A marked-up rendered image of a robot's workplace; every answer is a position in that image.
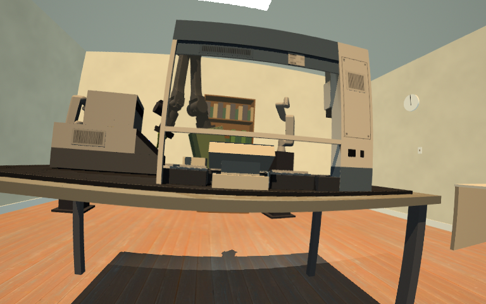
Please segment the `beige benchtop instrument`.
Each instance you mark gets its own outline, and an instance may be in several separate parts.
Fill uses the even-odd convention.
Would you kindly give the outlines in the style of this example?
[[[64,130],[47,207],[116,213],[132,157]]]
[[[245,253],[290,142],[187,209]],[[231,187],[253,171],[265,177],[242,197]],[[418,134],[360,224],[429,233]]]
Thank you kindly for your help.
[[[83,124],[54,122],[49,167],[156,175],[143,115],[136,94],[88,90]]]

